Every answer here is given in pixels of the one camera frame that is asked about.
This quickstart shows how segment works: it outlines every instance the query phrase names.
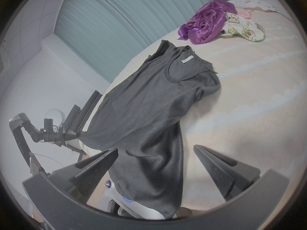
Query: clothing tag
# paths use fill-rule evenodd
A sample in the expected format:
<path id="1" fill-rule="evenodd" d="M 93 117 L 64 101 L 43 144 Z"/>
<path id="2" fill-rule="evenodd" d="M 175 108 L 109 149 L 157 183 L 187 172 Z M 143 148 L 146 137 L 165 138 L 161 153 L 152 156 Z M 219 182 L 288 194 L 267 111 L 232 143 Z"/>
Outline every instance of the clothing tag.
<path id="1" fill-rule="evenodd" d="M 189 56 L 188 58 L 182 60 L 182 63 L 186 63 L 187 61 L 189 61 L 192 58 L 194 58 L 194 56 Z"/>

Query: teal curtain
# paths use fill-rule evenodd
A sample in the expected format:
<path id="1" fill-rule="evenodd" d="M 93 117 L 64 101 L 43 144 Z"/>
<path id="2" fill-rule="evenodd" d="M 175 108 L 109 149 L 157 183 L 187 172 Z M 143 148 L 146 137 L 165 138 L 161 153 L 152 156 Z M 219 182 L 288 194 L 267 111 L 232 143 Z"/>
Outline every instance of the teal curtain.
<path id="1" fill-rule="evenodd" d="M 110 83 L 211 0 L 64 0 L 55 34 Z"/>

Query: beige bedsheet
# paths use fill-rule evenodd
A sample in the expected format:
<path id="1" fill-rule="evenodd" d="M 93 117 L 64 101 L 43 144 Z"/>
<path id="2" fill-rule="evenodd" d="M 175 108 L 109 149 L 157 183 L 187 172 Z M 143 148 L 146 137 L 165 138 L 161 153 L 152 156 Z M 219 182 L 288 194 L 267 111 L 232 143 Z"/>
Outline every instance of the beige bedsheet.
<path id="1" fill-rule="evenodd" d="M 233 36 L 193 45 L 189 40 L 178 40 L 177 30 L 162 38 L 175 46 L 190 45 L 198 56 L 213 63 L 221 81 L 220 91 L 197 102 L 180 121 L 184 144 L 182 207 L 208 210 L 225 202 L 194 154 L 195 144 L 258 167 L 261 174 L 275 169 L 290 177 L 290 185 L 305 168 L 306 46 L 296 26 L 278 13 L 254 11 L 251 20 L 265 29 L 263 42 Z M 160 41 L 134 57 L 106 93 L 136 71 Z M 90 156 L 100 152 L 81 142 L 80 146 Z"/>

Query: purple cloth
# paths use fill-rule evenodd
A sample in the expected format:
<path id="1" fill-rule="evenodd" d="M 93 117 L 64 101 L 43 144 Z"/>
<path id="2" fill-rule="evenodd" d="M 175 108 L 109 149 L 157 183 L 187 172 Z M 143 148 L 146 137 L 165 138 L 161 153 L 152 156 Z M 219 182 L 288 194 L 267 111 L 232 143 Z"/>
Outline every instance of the purple cloth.
<path id="1" fill-rule="evenodd" d="M 223 0 L 213 0 L 199 9 L 179 30 L 179 39 L 193 44 L 204 44 L 213 40 L 227 21 L 224 12 L 237 14 L 235 6 Z"/>

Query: blue circle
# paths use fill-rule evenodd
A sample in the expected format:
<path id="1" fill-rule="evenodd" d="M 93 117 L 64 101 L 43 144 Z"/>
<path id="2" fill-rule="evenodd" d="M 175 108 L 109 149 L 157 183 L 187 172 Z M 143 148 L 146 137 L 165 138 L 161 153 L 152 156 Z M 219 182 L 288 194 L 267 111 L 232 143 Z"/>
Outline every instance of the blue circle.
<path id="1" fill-rule="evenodd" d="M 132 200 L 128 200 L 126 198 L 123 197 L 123 200 L 125 200 L 127 203 L 132 203 L 133 201 Z"/>

